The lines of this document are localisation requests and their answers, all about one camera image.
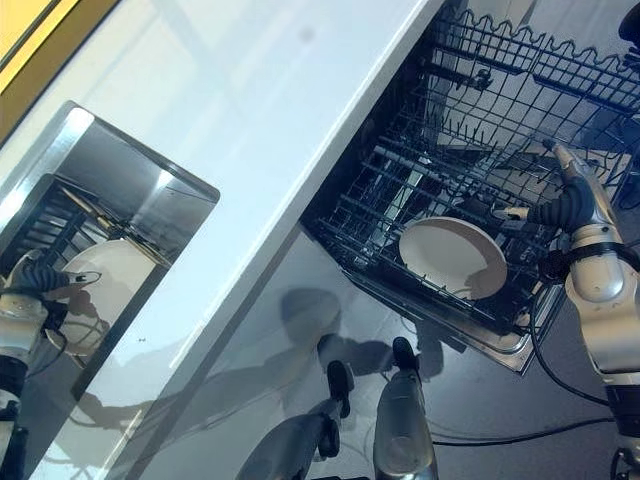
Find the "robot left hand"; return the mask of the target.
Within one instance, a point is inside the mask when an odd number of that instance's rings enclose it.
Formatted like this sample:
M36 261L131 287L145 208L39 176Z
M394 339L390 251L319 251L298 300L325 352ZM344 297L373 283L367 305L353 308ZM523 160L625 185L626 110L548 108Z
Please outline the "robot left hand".
M49 328L60 326L69 307L57 298L68 298L100 278L95 271L56 270L43 260L41 250L31 250L18 260L1 288L1 313L43 321Z

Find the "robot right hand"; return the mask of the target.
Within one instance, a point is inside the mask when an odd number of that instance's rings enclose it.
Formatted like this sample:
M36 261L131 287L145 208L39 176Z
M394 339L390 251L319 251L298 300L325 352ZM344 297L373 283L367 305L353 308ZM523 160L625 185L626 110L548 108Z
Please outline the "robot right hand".
M555 199L533 207L504 207L492 210L500 219L521 220L561 229L574 234L580 228L600 225L612 232L615 215L607 193L592 167L567 147L551 139L543 141L560 166L562 193Z

